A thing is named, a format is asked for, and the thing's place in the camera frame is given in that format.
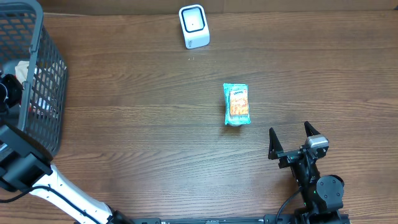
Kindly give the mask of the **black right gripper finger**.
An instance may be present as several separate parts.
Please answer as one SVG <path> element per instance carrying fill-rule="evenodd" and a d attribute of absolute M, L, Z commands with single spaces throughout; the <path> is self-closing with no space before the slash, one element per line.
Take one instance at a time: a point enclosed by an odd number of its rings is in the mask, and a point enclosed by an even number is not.
<path fill-rule="evenodd" d="M 273 128 L 269 129 L 269 140 L 268 159 L 278 159 L 279 154 L 282 154 L 284 150 Z"/>
<path fill-rule="evenodd" d="M 304 122 L 304 127 L 307 137 L 320 134 L 308 121 Z"/>

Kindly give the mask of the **teal orange soup packet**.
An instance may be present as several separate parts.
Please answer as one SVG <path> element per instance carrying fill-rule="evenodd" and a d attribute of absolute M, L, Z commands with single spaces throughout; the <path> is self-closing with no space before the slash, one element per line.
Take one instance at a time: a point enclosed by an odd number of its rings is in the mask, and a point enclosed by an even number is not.
<path fill-rule="evenodd" d="M 250 124 L 248 85 L 224 83 L 225 116 L 224 124 Z"/>

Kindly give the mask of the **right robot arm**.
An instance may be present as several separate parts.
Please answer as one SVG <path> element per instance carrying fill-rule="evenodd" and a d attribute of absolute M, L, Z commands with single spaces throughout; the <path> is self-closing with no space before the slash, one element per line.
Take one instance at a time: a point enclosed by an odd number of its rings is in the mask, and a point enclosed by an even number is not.
<path fill-rule="evenodd" d="M 289 167 L 298 184 L 293 193 L 279 208 L 275 215 L 265 215 L 265 223 L 296 224 L 350 224 L 348 215 L 342 215 L 345 183 L 337 175 L 321 176 L 316 161 L 325 157 L 329 140 L 320 134 L 308 121 L 304 122 L 307 138 L 299 149 L 283 150 L 273 128 L 269 129 L 270 160 L 279 160 L 281 169 Z M 298 194 L 302 196 L 304 207 L 298 208 L 292 215 L 282 212 L 287 204 Z"/>

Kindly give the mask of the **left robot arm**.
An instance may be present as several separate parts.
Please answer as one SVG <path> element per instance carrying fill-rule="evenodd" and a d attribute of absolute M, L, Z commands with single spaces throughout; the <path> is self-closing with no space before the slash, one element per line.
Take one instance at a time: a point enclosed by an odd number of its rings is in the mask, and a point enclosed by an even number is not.
<path fill-rule="evenodd" d="M 43 145 L 5 119 L 1 119 L 1 142 L 8 147 L 1 151 L 1 188 L 20 192 L 1 203 L 32 194 L 54 204 L 77 223 L 132 222 L 71 183 L 52 163 L 53 157 Z"/>

